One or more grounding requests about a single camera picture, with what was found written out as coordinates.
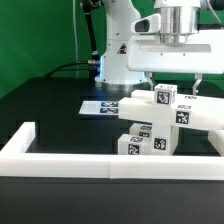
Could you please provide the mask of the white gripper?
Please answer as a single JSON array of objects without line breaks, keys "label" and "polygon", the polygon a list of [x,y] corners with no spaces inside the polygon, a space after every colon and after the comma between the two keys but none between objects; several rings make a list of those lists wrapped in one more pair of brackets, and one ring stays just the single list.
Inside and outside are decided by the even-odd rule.
[{"label": "white gripper", "polygon": [[137,35],[128,42],[127,67],[146,72],[154,91],[152,72],[197,73],[192,87],[197,95],[203,74],[224,73],[224,33],[198,33],[184,44],[163,44],[157,35]]}]

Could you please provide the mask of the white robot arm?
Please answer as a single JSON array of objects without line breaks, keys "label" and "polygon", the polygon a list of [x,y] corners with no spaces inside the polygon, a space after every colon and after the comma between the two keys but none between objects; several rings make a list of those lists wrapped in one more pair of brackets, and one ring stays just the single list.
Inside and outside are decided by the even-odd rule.
[{"label": "white robot arm", "polygon": [[[142,17],[132,0],[82,0],[95,84],[126,91],[151,83],[152,74],[224,74],[224,24],[201,24],[199,13],[224,10],[224,0],[152,0],[154,13]],[[99,54],[91,12],[106,11],[106,51]]]}]

